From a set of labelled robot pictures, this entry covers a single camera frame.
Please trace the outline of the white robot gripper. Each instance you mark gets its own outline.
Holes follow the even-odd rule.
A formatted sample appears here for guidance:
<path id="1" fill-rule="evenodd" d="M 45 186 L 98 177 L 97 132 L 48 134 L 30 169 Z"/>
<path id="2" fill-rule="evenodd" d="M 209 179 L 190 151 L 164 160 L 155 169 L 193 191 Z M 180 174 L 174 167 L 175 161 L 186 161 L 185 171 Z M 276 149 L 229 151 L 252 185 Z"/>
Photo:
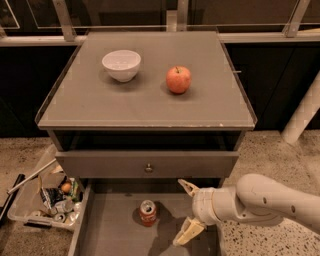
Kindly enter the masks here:
<path id="1" fill-rule="evenodd" d="M 235 220 L 238 217 L 235 189 L 201 188 L 184 179 L 178 183 L 185 192 L 193 197 L 192 210 L 196 218 L 187 217 L 180 231 L 173 239 L 174 246 L 183 246 L 206 229 L 222 221 Z"/>

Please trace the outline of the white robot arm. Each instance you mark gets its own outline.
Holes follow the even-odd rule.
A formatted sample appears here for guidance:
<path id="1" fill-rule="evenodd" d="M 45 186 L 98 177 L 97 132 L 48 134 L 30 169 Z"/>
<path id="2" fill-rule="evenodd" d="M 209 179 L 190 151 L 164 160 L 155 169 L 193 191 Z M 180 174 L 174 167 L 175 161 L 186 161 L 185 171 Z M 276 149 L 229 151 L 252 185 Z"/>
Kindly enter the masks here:
<path id="1" fill-rule="evenodd" d="M 182 246 L 207 227 L 232 220 L 254 226 L 275 226 L 293 220 L 320 233 L 320 197 L 291 189 L 260 174 L 246 174 L 236 185 L 199 188 L 179 184 L 192 198 L 193 218 L 186 218 L 173 244 Z"/>

